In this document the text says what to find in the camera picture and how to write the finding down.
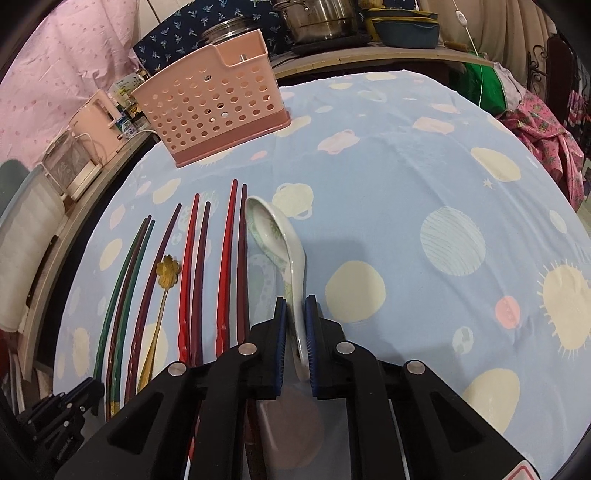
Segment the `white ceramic soup spoon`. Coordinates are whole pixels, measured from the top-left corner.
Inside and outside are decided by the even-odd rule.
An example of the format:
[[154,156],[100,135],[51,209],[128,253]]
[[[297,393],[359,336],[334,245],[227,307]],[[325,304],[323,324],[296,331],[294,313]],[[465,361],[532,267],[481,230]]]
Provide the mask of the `white ceramic soup spoon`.
[[308,380],[310,362],[304,326],[304,248],[290,220],[273,204],[257,196],[249,196],[245,201],[245,211],[249,233],[283,275],[287,306],[290,308],[290,335],[297,347],[297,375],[301,380]]

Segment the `dark maroon chopstick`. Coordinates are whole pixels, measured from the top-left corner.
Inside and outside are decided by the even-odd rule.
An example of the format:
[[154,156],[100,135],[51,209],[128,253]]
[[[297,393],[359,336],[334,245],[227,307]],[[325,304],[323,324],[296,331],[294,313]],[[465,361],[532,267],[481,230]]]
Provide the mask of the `dark maroon chopstick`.
[[124,390],[124,400],[128,402],[131,398],[136,395],[137,390],[137,375],[138,375],[138,368],[139,368],[139,359],[141,353],[141,345],[142,345],[142,338],[143,332],[145,329],[147,315],[149,311],[149,306],[151,302],[151,297],[153,295],[153,291],[155,288],[156,283],[156,267],[159,262],[162,261],[164,257],[164,252],[166,246],[168,244],[168,240],[171,236],[172,230],[176,223],[177,217],[179,215],[181,209],[181,204],[178,203],[176,208],[174,209],[171,218],[168,222],[166,230],[162,236],[156,254],[154,256],[149,275],[146,280],[145,288],[143,291],[143,295],[141,298],[138,315],[136,318],[135,326],[134,326],[134,333],[131,342],[130,348],[130,355],[129,361],[127,365],[127,378]]

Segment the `bright red chopstick left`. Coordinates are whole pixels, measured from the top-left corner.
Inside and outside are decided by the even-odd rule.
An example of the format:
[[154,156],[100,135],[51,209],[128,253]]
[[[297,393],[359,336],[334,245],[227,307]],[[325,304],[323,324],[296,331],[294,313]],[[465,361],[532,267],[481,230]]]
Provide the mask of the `bright red chopstick left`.
[[179,353],[179,360],[186,365],[189,364],[190,355],[190,341],[189,341],[189,300],[190,300],[190,285],[191,285],[191,262],[195,237],[195,223],[197,223],[197,212],[199,204],[199,194],[196,193],[193,197],[192,206],[190,210],[189,221],[187,223],[187,232],[185,239],[185,246],[183,250],[183,259],[181,264],[181,281],[178,304],[178,338],[177,346]]

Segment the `bright red chopstick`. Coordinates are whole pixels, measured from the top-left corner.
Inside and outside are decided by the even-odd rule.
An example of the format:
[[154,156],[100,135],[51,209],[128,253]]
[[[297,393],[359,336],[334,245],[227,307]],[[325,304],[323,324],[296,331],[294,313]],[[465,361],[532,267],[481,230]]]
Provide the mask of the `bright red chopstick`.
[[179,353],[179,360],[186,365],[189,364],[190,355],[190,341],[189,341],[189,300],[190,300],[190,285],[191,285],[191,262],[195,237],[195,223],[197,223],[197,212],[199,204],[199,194],[196,193],[193,197],[192,206],[190,210],[189,221],[187,223],[187,232],[185,239],[185,246],[183,250],[183,259],[181,264],[181,281],[178,304],[178,338],[177,346]]
[[238,180],[233,179],[226,209],[224,232],[221,249],[221,265],[219,265],[215,355],[219,357],[229,348],[229,306],[231,286],[231,252],[233,225],[235,224],[235,203],[238,197]]

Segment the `gold flower spoon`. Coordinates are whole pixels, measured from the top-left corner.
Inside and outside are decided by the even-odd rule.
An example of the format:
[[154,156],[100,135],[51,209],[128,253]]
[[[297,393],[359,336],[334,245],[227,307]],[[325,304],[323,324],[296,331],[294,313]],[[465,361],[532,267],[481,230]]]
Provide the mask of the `gold flower spoon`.
[[140,370],[136,381],[139,393],[164,368],[169,353],[169,340],[166,333],[166,318],[171,307],[171,299],[179,289],[181,265],[170,254],[165,254],[155,268],[158,290],[157,309],[153,322],[147,325],[143,336]]

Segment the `bright red chopstick right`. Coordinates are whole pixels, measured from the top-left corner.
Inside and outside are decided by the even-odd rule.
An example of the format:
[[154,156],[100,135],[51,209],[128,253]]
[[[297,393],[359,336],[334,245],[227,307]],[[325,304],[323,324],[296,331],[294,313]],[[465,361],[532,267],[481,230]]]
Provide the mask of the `bright red chopstick right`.
[[229,306],[231,286],[231,252],[233,225],[235,224],[235,203],[238,197],[238,180],[233,179],[226,209],[224,232],[221,249],[221,265],[219,265],[215,355],[219,357],[229,348]]

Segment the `blue planet-print tablecloth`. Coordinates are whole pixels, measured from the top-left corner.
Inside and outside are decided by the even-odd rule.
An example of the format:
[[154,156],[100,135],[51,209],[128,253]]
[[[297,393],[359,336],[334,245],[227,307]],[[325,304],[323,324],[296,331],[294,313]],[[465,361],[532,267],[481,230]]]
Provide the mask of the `blue planet-print tablecloth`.
[[177,168],[154,146],[125,175],[81,259],[62,317],[56,391],[93,372],[130,243],[154,226],[132,307],[158,251],[205,235],[202,347],[215,357],[228,207],[247,192],[283,211],[307,254],[307,290],[349,341],[425,362],[553,477],[590,423],[590,239],[537,159],[500,122],[406,71],[281,92],[287,129]]

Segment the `white small oven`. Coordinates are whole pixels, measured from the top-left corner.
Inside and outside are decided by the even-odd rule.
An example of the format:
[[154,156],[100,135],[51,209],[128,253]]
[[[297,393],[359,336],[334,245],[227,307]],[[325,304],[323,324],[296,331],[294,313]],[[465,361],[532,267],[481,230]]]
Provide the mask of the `white small oven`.
[[49,144],[41,164],[60,194],[74,202],[82,197],[102,169],[69,130],[62,132]]

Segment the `pink toaster appliance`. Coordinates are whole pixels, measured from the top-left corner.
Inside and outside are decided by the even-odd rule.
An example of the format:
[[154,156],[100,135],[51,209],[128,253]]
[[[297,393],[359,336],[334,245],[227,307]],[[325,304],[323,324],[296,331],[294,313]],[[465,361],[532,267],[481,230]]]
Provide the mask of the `pink toaster appliance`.
[[117,127],[120,118],[111,98],[99,89],[73,115],[68,126],[91,157],[106,164],[124,143],[123,134]]

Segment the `pink floral cloth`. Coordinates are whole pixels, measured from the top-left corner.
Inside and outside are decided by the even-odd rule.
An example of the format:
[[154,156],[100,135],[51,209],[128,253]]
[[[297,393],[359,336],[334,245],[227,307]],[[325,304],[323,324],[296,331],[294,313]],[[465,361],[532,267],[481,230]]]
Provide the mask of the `pink floral cloth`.
[[584,154],[572,134],[529,90],[517,108],[506,111],[499,120],[544,167],[577,212],[585,198]]

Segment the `green bag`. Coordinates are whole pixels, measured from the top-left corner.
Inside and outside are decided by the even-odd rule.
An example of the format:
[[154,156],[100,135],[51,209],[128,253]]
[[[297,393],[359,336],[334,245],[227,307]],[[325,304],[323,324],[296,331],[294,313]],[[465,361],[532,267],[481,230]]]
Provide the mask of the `green bag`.
[[458,92],[494,117],[506,111],[502,84],[492,67],[465,63],[458,80]]

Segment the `silver rice cooker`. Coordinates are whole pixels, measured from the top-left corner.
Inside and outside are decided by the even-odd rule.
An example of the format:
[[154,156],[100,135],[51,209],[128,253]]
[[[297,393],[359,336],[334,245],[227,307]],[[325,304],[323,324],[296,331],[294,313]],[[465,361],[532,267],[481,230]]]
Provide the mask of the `silver rice cooker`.
[[205,30],[200,36],[200,43],[202,45],[219,44],[256,29],[256,21],[252,16],[238,16]]

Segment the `dark teal baking dish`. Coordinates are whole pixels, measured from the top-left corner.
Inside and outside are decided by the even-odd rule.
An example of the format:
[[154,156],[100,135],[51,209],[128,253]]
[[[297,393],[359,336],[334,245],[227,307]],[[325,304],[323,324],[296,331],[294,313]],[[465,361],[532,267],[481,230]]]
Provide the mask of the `dark teal baking dish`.
[[389,47],[435,49],[439,42],[440,24],[427,19],[387,18],[373,21],[381,42]]

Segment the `stacked steel steamer pot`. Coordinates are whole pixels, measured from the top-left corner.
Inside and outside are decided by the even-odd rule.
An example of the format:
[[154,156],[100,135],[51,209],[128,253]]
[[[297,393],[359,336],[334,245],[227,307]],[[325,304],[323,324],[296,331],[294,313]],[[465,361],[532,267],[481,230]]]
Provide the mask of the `stacked steel steamer pot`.
[[297,45],[342,38],[359,39],[363,44],[370,36],[363,33],[356,1],[351,0],[283,0],[273,3]]

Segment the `dark wooden chair back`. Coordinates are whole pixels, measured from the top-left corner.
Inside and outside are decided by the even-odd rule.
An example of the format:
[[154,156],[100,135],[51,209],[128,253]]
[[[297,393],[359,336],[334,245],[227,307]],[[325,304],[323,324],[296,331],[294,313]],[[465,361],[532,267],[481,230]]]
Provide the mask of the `dark wooden chair back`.
[[575,78],[575,56],[570,45],[559,34],[546,42],[546,103],[566,104]]

